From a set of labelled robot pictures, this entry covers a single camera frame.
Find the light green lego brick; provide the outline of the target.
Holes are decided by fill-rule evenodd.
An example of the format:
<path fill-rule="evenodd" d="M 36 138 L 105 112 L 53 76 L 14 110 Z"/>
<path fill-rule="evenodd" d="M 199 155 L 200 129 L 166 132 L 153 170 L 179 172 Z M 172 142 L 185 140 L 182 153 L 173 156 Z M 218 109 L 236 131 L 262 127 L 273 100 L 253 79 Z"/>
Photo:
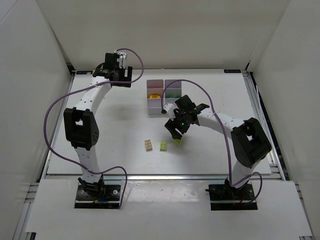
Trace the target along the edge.
<path fill-rule="evenodd" d="M 161 152 L 166 152 L 168 147 L 168 143 L 166 141 L 161 141 L 159 145 L 159 150 Z"/>

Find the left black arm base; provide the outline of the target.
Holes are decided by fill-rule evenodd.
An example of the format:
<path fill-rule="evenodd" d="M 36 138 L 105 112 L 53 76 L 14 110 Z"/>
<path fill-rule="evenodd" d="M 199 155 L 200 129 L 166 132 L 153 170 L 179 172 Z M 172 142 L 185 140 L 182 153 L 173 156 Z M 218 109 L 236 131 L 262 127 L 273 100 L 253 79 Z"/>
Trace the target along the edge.
<path fill-rule="evenodd" d="M 118 209 L 121 202 L 122 186 L 120 184 L 105 184 L 102 192 L 88 194 L 81 184 L 75 195 L 75 209 Z"/>

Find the light green curved lego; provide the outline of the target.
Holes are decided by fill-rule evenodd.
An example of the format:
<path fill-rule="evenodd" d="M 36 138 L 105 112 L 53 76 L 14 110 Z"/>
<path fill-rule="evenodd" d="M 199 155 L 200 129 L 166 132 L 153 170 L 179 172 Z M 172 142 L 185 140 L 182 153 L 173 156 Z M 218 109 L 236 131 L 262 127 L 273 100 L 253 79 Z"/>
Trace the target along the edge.
<path fill-rule="evenodd" d="M 173 139 L 172 140 L 176 145 L 180 145 L 182 143 L 181 139 Z"/>

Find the cream lego brick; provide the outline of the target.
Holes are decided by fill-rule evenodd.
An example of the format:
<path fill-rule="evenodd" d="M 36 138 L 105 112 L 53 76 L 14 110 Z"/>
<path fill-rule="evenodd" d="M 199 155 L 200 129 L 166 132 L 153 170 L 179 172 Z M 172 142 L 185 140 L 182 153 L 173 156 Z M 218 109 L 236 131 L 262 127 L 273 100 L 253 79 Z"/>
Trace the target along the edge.
<path fill-rule="evenodd" d="M 145 146 L 145 150 L 147 152 L 153 150 L 152 142 L 151 142 L 150 139 L 147 139 L 147 140 L 144 141 L 144 146 Z"/>

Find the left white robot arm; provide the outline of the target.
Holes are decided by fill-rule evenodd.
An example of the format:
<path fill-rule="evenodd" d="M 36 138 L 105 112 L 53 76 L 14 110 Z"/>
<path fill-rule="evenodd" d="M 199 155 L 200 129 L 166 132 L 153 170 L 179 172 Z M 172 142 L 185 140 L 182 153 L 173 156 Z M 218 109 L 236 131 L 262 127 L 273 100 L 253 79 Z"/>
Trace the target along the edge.
<path fill-rule="evenodd" d="M 125 52 L 106 53 L 104 63 L 92 75 L 93 88 L 86 90 L 73 108 L 63 112 L 66 139 L 84 166 L 79 183 L 87 194 L 97 198 L 103 194 L 105 185 L 95 149 L 100 135 L 95 114 L 112 86 L 131 86 L 133 68 L 126 67 L 126 61 Z"/>

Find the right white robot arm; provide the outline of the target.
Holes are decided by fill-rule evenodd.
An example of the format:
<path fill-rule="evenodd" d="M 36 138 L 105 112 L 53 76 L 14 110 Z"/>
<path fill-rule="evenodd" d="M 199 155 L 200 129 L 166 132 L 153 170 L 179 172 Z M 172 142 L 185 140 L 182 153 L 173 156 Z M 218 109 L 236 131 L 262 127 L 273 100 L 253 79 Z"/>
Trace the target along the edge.
<path fill-rule="evenodd" d="M 161 112 L 169 117 L 164 126 L 174 140 L 180 140 L 191 125 L 209 128 L 224 136 L 227 157 L 234 153 L 236 158 L 235 164 L 228 163 L 229 174 L 225 180 L 226 187 L 234 193 L 247 184 L 256 166 L 272 150 L 265 131 L 254 117 L 242 120 L 216 113 L 207 104 L 196 105 L 188 95 L 174 104 L 165 104 Z"/>

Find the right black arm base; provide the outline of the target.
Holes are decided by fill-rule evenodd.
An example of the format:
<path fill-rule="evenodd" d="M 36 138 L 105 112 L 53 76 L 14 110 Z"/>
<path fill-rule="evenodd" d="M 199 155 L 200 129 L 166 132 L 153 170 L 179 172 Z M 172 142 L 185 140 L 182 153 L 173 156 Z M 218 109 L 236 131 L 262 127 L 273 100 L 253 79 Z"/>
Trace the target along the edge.
<path fill-rule="evenodd" d="M 205 189 L 209 193 L 212 211 L 255 211 L 258 210 L 253 185 L 246 183 L 240 188 L 224 184 L 209 184 Z"/>

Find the red curved lego brick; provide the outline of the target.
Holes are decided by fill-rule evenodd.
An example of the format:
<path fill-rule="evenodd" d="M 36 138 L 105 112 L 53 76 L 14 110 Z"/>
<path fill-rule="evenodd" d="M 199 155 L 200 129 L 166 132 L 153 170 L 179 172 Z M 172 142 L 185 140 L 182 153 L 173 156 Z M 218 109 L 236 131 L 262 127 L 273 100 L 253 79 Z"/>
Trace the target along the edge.
<path fill-rule="evenodd" d="M 162 89 L 163 85 L 162 84 L 150 84 L 147 86 L 148 89 Z"/>

